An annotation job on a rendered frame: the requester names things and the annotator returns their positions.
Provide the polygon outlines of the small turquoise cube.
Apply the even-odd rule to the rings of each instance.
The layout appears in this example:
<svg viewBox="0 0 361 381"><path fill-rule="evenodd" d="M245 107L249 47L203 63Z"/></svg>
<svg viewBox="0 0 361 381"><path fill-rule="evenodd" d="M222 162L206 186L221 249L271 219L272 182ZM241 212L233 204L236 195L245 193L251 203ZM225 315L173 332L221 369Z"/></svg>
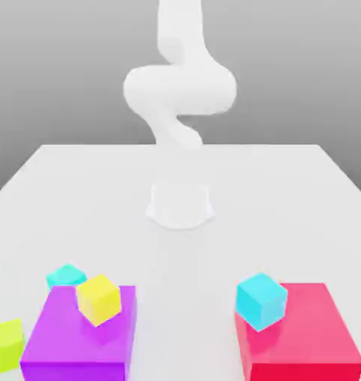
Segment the small turquoise cube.
<svg viewBox="0 0 361 381"><path fill-rule="evenodd" d="M46 276L49 289L53 286L77 286L87 280L86 274L68 263Z"/></svg>

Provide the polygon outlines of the small cyan cube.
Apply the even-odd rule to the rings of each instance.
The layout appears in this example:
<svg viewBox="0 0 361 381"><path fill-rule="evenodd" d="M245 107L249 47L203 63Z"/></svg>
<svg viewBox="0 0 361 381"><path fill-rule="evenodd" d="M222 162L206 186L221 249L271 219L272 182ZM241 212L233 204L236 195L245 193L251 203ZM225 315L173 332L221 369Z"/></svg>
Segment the small cyan cube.
<svg viewBox="0 0 361 381"><path fill-rule="evenodd" d="M279 322L285 315L288 291L265 273L237 285L235 311L256 332Z"/></svg>

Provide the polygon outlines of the small yellow cube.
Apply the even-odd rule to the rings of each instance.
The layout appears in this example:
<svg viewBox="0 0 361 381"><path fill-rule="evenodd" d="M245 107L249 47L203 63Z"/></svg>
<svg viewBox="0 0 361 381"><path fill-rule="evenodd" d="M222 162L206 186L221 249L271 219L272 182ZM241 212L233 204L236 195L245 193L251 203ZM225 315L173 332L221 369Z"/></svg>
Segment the small yellow cube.
<svg viewBox="0 0 361 381"><path fill-rule="evenodd" d="M122 311L121 291L105 275L96 275L76 286L79 311L94 327L115 317Z"/></svg>

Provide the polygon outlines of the small lime cube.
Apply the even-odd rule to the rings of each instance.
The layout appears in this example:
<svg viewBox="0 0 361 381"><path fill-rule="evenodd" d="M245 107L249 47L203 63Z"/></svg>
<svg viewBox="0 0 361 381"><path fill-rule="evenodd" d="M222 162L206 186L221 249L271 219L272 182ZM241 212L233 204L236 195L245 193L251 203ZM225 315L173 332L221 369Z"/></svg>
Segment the small lime cube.
<svg viewBox="0 0 361 381"><path fill-rule="evenodd" d="M24 342L20 318L0 323L0 373L19 367Z"/></svg>

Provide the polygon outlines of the large red box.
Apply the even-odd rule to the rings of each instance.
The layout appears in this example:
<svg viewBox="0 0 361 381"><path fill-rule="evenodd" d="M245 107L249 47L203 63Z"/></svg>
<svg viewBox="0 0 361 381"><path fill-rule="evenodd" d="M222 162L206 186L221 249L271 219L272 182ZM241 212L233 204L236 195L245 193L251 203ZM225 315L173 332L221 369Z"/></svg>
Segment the large red box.
<svg viewBox="0 0 361 381"><path fill-rule="evenodd" d="M286 283L285 316L256 332L234 317L245 381L360 381L361 355L324 284Z"/></svg>

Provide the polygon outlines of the large purple box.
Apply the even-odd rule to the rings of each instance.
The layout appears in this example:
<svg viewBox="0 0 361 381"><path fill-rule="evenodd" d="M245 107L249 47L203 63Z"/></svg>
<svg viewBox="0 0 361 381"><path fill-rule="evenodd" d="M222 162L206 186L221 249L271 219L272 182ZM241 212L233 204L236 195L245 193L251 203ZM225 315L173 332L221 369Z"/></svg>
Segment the large purple box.
<svg viewBox="0 0 361 381"><path fill-rule="evenodd" d="M74 287L53 287L20 359L25 381L128 381L137 301L134 286L120 291L121 313L94 327Z"/></svg>

